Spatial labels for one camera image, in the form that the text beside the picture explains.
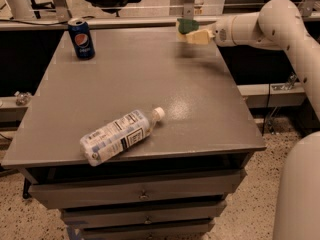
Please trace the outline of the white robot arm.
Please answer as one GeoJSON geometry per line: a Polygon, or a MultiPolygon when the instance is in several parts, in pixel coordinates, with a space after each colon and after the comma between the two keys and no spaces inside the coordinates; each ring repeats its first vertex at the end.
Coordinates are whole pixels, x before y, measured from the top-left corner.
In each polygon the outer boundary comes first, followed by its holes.
{"type": "MultiPolygon", "coordinates": [[[[320,45],[308,33],[297,6],[271,0],[260,11],[223,17],[183,33],[191,44],[249,45],[282,50],[320,118],[320,45]]],[[[302,138],[289,152],[279,183],[273,240],[320,240],[320,132],[302,138]]]]}

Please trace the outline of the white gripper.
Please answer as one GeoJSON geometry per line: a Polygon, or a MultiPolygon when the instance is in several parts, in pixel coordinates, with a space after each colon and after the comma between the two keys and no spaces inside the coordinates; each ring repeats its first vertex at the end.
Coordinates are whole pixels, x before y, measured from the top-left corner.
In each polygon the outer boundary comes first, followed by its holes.
{"type": "Polygon", "coordinates": [[[192,31],[186,35],[186,41],[189,44],[208,45],[214,38],[218,46],[233,47],[235,46],[232,35],[234,20],[235,16],[227,16],[214,23],[201,24],[200,30],[192,31]]]}

